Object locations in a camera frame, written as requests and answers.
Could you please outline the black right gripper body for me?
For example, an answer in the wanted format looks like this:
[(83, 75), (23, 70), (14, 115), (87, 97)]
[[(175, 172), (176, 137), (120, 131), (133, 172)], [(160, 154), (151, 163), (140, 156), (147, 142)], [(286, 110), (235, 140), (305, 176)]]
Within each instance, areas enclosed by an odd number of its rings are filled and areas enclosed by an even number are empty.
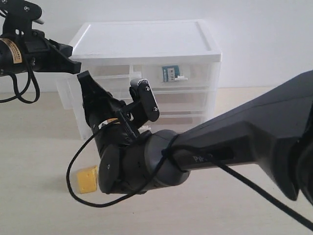
[[(110, 92), (104, 90), (98, 83), (83, 85), (85, 120), (92, 133), (96, 133), (103, 122), (116, 120), (116, 111), (124, 106), (126, 106), (124, 101), (114, 98)], [(131, 145), (133, 141), (127, 135), (125, 128), (119, 123), (101, 131), (95, 137), (97, 147), (106, 147), (110, 144), (124, 147)]]

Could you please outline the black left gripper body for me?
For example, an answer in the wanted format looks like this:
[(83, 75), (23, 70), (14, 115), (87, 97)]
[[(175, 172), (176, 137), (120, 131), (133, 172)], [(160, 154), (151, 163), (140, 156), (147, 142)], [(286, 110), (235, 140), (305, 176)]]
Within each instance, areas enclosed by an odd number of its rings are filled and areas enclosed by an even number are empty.
[(39, 30), (30, 37), (7, 34), (7, 72), (68, 72), (68, 45), (45, 38)]

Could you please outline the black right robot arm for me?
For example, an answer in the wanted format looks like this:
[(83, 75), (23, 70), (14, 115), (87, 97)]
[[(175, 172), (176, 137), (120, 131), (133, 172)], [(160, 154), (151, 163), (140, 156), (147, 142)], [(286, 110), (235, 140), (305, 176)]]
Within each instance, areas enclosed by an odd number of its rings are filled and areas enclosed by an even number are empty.
[(313, 73), (304, 72), (271, 91), (184, 133), (139, 129), (157, 120), (146, 79), (130, 85), (126, 104), (88, 71), (78, 75), (83, 108), (100, 155), (98, 182), (105, 194), (144, 194), (178, 186), (190, 172), (257, 164), (283, 194), (313, 199)]

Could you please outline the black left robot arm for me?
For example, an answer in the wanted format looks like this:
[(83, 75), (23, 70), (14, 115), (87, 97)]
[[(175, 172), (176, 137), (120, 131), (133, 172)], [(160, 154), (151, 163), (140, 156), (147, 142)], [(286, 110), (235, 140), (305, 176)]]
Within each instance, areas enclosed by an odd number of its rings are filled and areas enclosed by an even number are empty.
[(24, 35), (4, 34), (0, 37), (0, 69), (6, 74), (27, 72), (29, 65), (34, 72), (78, 74), (81, 63), (70, 59), (73, 47), (47, 39), (40, 30)]

